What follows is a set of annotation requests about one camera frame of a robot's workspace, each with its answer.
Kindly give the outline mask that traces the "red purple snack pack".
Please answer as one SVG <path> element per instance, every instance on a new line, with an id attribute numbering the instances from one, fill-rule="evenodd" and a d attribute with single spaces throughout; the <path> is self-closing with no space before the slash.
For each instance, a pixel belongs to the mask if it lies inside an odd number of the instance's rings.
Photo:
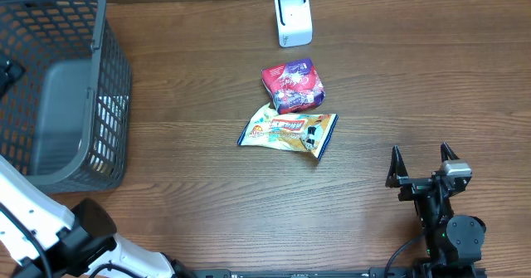
<path id="1" fill-rule="evenodd" d="M 313 109 L 325 98 L 324 85 L 310 58 L 263 69 L 261 79 L 279 114 Z"/>

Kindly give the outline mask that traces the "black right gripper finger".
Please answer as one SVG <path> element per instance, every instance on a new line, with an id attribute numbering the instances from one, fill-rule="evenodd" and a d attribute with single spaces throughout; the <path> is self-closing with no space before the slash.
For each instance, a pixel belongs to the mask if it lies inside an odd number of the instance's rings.
<path id="1" fill-rule="evenodd" d="M 447 142 L 441 144 L 441 161 L 445 162 L 448 160 L 457 160 L 459 157 L 451 149 Z"/>
<path id="2" fill-rule="evenodd" d="M 409 179 L 406 166 L 397 145 L 392 148 L 390 168 L 387 174 L 386 187 L 401 187 Z"/>

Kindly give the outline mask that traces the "grey plastic shopping basket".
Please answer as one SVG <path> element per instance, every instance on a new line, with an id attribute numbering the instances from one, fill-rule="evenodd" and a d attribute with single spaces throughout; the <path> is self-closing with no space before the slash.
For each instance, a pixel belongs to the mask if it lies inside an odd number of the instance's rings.
<path id="1" fill-rule="evenodd" d="M 118 187 L 131 68 L 106 0 L 1 0 L 1 154 L 44 193 Z"/>

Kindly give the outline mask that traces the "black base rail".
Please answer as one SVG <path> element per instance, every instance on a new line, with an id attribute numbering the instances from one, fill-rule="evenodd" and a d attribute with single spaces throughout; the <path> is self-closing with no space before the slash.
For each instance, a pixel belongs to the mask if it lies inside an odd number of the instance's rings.
<path id="1" fill-rule="evenodd" d="M 230 271 L 227 269 L 195 270 L 196 278 L 384 278 L 383 267 L 355 271 Z M 392 267 L 386 277 L 421 277 L 412 268 Z"/>

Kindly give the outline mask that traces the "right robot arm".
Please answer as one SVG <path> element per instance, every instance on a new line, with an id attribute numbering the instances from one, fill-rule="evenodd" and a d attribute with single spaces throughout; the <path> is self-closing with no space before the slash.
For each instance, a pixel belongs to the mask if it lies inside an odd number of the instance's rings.
<path id="1" fill-rule="evenodd" d="M 441 166 L 427 178 L 411 178 L 400 149 L 392 148 L 385 186 L 398 188 L 401 202 L 414 202 L 422 233 L 399 247 L 389 258 L 383 277 L 485 277 L 486 270 L 475 263 L 482 258 L 486 225 L 478 217 L 456 215 L 451 197 L 466 190 L 472 169 L 451 147 L 441 145 Z M 427 256 L 415 260 L 405 270 L 392 264 L 407 248 L 426 242 Z"/>

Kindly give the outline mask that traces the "white barcode scanner stand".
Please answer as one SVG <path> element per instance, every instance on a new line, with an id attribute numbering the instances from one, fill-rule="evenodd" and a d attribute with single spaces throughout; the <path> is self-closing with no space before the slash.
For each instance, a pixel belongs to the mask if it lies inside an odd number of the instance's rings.
<path id="1" fill-rule="evenodd" d="M 303 46 L 313 39 L 309 0 L 274 0 L 279 44 L 281 47 Z"/>

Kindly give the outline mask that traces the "yellow white snack bag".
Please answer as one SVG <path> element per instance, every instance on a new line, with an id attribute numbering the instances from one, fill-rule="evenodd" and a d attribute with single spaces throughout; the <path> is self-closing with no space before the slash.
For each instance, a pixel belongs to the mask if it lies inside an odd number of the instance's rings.
<path id="1" fill-rule="evenodd" d="M 237 144 L 310 153 L 321 160 L 338 120 L 336 114 L 281 115 L 266 104 L 251 117 Z"/>

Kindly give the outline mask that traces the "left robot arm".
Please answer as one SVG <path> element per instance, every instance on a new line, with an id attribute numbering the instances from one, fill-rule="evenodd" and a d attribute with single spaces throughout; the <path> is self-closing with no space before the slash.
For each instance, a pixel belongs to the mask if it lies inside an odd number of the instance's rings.
<path id="1" fill-rule="evenodd" d="M 17 277 L 190 277 L 179 261 L 126 240 L 97 202 L 86 198 L 68 209 L 22 175 L 15 162 L 51 168 L 63 180 L 80 168 L 90 149 L 95 93 L 86 59 L 52 64 L 46 73 L 45 110 L 37 136 L 19 141 L 13 129 L 1 141 L 1 240 L 19 264 Z"/>

